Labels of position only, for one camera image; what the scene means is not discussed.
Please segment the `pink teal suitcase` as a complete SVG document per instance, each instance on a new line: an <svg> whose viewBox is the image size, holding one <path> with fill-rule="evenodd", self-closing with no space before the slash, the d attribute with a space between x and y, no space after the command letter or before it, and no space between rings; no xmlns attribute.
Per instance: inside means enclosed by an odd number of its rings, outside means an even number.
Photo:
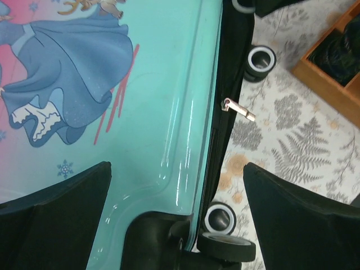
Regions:
<svg viewBox="0 0 360 270"><path fill-rule="evenodd" d="M254 21L292 1L2 1L1 204L100 162L86 269L240 269L253 242L214 200Z"/></svg>

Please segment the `floral patterned table mat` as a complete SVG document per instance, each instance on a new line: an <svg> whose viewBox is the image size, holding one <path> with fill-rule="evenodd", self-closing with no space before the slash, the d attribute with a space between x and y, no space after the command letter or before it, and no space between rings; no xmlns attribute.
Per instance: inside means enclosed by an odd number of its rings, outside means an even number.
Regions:
<svg viewBox="0 0 360 270"><path fill-rule="evenodd" d="M291 69L352 1L303 1L256 18L252 43L268 46L276 66L259 83L243 82L215 198L233 208L233 234L258 242L243 182L254 163L282 179L350 204L359 194L359 129L296 79Z"/></svg>

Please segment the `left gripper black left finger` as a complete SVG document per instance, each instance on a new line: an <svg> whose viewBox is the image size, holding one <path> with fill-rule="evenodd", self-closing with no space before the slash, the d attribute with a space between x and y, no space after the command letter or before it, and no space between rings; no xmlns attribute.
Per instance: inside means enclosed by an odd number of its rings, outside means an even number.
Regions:
<svg viewBox="0 0 360 270"><path fill-rule="evenodd" d="M86 269L111 182L103 161L1 204L1 269Z"/></svg>

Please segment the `wooden compartment tray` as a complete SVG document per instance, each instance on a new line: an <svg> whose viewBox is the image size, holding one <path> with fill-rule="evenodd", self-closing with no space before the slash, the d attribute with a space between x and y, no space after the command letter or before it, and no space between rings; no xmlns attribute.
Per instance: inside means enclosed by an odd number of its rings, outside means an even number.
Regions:
<svg viewBox="0 0 360 270"><path fill-rule="evenodd" d="M359 50L352 60L344 41L359 41L359 1L319 36L292 74L359 127Z"/></svg>

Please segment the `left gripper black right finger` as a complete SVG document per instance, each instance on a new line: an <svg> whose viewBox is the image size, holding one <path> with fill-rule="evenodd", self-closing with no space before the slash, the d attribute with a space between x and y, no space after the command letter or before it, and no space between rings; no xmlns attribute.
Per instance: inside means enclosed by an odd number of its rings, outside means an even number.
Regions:
<svg viewBox="0 0 360 270"><path fill-rule="evenodd" d="M244 185L266 269L359 269L359 198L329 199L248 163Z"/></svg>

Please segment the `rolled black belt top-left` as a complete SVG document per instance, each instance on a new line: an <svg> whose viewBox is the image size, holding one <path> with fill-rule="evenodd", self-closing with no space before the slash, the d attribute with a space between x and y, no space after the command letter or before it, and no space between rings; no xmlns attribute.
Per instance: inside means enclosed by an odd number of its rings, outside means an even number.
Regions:
<svg viewBox="0 0 360 270"><path fill-rule="evenodd" d="M359 72L359 16L341 33L334 30L309 55L308 60L342 86Z"/></svg>

